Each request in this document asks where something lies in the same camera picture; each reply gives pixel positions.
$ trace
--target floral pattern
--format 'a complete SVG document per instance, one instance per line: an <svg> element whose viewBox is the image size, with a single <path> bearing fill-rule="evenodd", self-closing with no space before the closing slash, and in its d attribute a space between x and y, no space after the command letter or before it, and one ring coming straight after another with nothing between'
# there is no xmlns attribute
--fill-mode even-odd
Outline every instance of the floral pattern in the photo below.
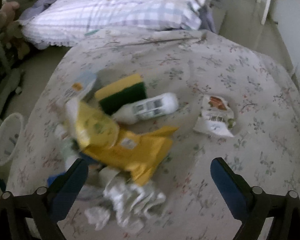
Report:
<svg viewBox="0 0 300 240"><path fill-rule="evenodd" d="M61 60L20 136L7 184L13 194L33 193L48 176L63 171L52 132L62 116L56 101L82 71L98 72L103 85L139 73L149 97L176 93L177 112L130 129L142 133L163 125L180 128L153 177L168 197L160 221L148 221L137 235L124 232L115 221L95 232L83 214L92 203L76 201L59 222L66 239L232 239L240 222L232 218L211 179L215 157L223 157L251 186L279 195L293 189L300 195L300 95L285 69L208 31L133 28L103 29ZM204 93L229 102L237 122L234 138L193 132Z"/></svg>

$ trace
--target stuffed animal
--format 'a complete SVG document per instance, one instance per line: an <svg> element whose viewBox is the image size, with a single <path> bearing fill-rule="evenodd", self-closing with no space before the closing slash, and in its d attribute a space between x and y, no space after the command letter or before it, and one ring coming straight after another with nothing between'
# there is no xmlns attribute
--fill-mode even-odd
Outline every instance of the stuffed animal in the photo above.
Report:
<svg viewBox="0 0 300 240"><path fill-rule="evenodd" d="M0 9L0 40L8 49L14 46L21 60L30 52L30 47L23 40L21 25L14 21L15 11L20 7L18 2L7 2Z"/></svg>

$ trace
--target white plastic bin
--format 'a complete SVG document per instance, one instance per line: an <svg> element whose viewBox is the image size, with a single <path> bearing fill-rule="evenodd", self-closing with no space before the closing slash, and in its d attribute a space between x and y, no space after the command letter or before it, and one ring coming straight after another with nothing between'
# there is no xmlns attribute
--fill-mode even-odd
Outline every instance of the white plastic bin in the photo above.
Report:
<svg viewBox="0 0 300 240"><path fill-rule="evenodd" d="M0 166L12 160L18 139L23 131L23 116L19 113L9 115L0 126Z"/></svg>

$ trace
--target gray floor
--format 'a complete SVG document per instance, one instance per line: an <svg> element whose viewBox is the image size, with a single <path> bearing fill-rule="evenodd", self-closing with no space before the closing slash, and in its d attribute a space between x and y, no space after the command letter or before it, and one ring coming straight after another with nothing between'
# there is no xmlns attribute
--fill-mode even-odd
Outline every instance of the gray floor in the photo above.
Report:
<svg viewBox="0 0 300 240"><path fill-rule="evenodd" d="M222 3L227 8L227 14L220 29L221 36L271 56L288 71L292 69L289 54L275 25L270 21L260 25L254 0L224 0ZM51 74L67 51L63 47L49 47L22 63L21 68L25 70L23 92L12 98L6 116L19 112L27 121ZM8 170L8 165L0 167L0 177L7 177Z"/></svg>

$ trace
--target yellow packaging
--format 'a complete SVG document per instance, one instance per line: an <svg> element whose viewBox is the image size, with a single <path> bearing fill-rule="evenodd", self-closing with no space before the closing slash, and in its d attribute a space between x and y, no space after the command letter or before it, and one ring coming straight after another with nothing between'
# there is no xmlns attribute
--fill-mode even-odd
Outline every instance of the yellow packaging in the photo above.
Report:
<svg viewBox="0 0 300 240"><path fill-rule="evenodd" d="M102 110L92 108L83 101L78 104L75 130L80 148L90 145L104 149L112 147L118 138L118 124Z"/></svg>
<svg viewBox="0 0 300 240"><path fill-rule="evenodd" d="M167 136L177 129L164 126L146 134L120 129L113 147L105 149L92 143L83 152L106 165L130 171L133 181L142 186L149 181L169 151L172 140Z"/></svg>

